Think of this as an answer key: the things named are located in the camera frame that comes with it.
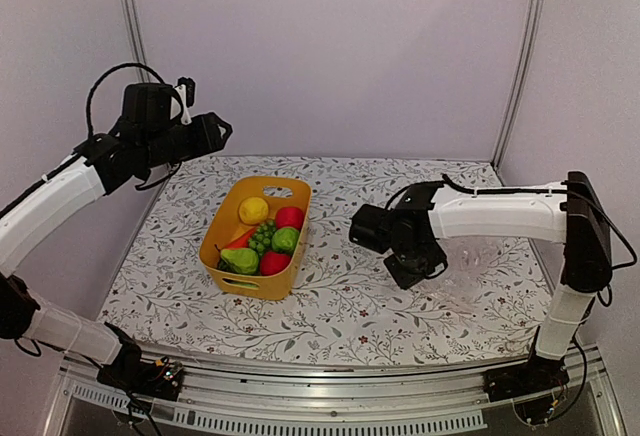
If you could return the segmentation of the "red toy tomato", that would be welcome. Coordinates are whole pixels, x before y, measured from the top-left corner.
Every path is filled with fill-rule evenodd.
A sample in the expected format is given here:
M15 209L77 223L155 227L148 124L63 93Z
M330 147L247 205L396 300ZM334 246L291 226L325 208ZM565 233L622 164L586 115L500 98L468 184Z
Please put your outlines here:
M291 262L291 256L285 253L274 251L266 252L260 260L260 274L262 276L273 276L284 271Z

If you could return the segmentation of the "clear zip top bag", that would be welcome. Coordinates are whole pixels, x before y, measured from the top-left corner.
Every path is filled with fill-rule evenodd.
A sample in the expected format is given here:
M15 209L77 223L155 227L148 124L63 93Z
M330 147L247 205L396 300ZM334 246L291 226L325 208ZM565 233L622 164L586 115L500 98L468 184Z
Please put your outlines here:
M416 292L455 310L471 312L483 298L513 288L519 264L509 263L501 238L458 237L439 240L448 267L440 276L423 282Z

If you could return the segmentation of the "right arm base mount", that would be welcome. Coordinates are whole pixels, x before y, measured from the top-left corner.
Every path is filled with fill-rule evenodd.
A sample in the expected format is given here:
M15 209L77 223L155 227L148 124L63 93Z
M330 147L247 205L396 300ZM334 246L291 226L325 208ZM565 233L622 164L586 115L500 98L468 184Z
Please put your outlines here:
M483 391L490 402L524 398L513 407L516 416L529 425L546 424L560 404L562 392L569 382L564 359L550 360L530 355L524 363L487 370L483 374Z

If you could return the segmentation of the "green toy pear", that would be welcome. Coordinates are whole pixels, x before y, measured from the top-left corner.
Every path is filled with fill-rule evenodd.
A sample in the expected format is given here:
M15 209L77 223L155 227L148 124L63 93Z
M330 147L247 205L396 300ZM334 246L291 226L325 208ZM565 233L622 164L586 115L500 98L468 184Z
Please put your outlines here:
M225 248L220 251L217 269L220 271L254 276L259 273L260 256L251 248Z

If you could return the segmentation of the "green toy grapes bunch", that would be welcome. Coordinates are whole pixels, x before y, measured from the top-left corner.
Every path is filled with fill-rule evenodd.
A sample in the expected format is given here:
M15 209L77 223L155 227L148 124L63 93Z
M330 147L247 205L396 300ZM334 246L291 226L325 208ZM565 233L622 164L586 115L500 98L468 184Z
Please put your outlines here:
M259 257L262 257L271 249L271 238L277 231L275 221L268 219L258 225L256 232L251 237L249 248L254 250Z

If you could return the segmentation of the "yellow toy lemon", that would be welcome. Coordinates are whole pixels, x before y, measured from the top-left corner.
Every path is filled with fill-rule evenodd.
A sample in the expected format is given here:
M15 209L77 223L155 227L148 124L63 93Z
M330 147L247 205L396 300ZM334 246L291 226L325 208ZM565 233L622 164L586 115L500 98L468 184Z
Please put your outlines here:
M264 222L269 215L269 204L261 197L245 198L238 206L240 221L246 225L258 225Z

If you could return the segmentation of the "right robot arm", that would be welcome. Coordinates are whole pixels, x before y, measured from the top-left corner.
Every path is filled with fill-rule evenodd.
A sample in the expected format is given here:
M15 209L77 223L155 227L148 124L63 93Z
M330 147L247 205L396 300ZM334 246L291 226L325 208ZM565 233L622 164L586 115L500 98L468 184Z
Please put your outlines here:
M352 243L384 255L396 285L408 290L448 267L440 243L458 237L513 237L561 243L564 263L550 309L517 383L537 392L552 380L598 292L612 279L610 232L588 177L571 172L542 187L470 188L442 176L411 184L351 219Z

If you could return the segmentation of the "green toy cabbage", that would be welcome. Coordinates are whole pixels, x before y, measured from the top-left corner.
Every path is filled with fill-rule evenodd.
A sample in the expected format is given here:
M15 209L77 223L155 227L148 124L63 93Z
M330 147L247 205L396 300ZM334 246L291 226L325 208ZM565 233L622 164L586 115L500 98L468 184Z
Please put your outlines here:
M292 255L297 247L300 231L295 227L282 227L271 238L271 249L276 253Z

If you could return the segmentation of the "yellow plastic basket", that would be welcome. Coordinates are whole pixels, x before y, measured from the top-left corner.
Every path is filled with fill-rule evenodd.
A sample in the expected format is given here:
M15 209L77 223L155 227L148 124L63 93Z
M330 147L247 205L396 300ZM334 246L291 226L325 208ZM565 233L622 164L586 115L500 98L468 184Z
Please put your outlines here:
M231 188L200 248L200 260L224 292L282 300L301 265L311 187L300 180L252 176Z

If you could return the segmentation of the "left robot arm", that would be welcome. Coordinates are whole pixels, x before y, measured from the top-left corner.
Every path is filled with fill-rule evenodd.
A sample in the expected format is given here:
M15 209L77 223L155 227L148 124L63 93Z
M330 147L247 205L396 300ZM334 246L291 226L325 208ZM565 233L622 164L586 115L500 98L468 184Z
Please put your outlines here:
M195 84L136 83L124 90L120 117L89 137L1 213L1 337L29 339L109 368L128 390L148 382L139 346L116 327L89 321L29 291L15 271L59 226L132 179L153 188L152 171L225 148L233 129L213 112L192 116Z

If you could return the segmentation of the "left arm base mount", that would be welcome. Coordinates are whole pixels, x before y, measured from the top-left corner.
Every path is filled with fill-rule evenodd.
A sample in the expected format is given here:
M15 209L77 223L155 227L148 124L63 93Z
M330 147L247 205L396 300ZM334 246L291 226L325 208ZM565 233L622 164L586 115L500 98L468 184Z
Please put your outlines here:
M148 396L167 401L177 401L184 380L181 362L164 356L152 362L143 361L139 355L117 356L113 363L98 370L101 384L134 395Z

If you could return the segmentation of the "red toy apple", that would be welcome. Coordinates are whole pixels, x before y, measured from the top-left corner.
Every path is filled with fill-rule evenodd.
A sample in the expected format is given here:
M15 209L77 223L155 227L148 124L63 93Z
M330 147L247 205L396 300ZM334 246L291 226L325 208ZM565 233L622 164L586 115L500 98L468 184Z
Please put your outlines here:
M278 229L290 227L301 230L306 213L298 207L287 206L280 208L274 218L275 225Z

